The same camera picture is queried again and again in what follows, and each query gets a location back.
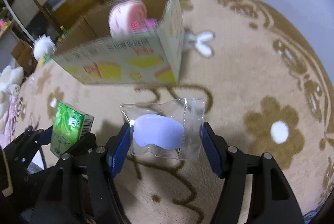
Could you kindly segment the pink swirl roll plush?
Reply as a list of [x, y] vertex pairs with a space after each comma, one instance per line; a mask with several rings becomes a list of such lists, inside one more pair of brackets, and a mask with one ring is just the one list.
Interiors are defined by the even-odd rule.
[[109, 12], [108, 25], [112, 37], [123, 36], [133, 31], [133, 24], [143, 23], [147, 9], [141, 0], [128, 0], [116, 4]]

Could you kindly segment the open cardboard box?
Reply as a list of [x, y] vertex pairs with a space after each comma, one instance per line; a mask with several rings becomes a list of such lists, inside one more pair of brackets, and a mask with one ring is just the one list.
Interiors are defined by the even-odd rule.
[[176, 84], [185, 29], [179, 0], [141, 0], [154, 30], [112, 37], [108, 2], [82, 15], [59, 43], [54, 62], [83, 84]]

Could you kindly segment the pink bear plush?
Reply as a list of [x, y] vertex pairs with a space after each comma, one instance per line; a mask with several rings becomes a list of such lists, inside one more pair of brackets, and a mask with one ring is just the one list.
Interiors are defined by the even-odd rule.
[[144, 19], [141, 22], [133, 22], [131, 23], [131, 31], [139, 32], [139, 31], [150, 31], [154, 30], [158, 26], [158, 22], [156, 19]]

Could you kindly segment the white round plush floor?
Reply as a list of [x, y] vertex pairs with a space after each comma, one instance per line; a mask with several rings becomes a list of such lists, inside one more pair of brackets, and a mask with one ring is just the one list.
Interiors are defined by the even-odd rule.
[[56, 49], [52, 39], [43, 34], [34, 42], [33, 56], [35, 60], [39, 61], [44, 55], [52, 56]]

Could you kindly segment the green tissue pack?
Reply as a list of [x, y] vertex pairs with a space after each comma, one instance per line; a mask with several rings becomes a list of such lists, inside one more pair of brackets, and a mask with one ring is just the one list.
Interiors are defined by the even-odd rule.
[[91, 131], [94, 118], [72, 105], [59, 102], [50, 141], [51, 152], [59, 158], [81, 137]]

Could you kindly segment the beige floral plush blanket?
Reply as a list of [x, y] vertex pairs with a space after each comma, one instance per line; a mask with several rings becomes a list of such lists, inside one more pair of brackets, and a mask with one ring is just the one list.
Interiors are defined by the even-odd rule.
[[15, 136], [48, 128], [64, 101], [94, 116], [104, 145], [119, 132], [123, 103], [201, 98], [215, 134], [244, 153], [271, 153], [306, 222], [333, 190], [333, 85], [303, 35], [258, 0], [181, 0], [194, 38], [177, 85], [83, 85], [48, 62], [20, 90]]

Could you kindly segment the clear bag purple item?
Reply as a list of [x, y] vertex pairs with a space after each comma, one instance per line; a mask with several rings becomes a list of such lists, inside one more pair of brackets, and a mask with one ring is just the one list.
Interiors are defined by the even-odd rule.
[[166, 103], [121, 104], [130, 126], [130, 152], [193, 161], [200, 155], [205, 102], [182, 97]]

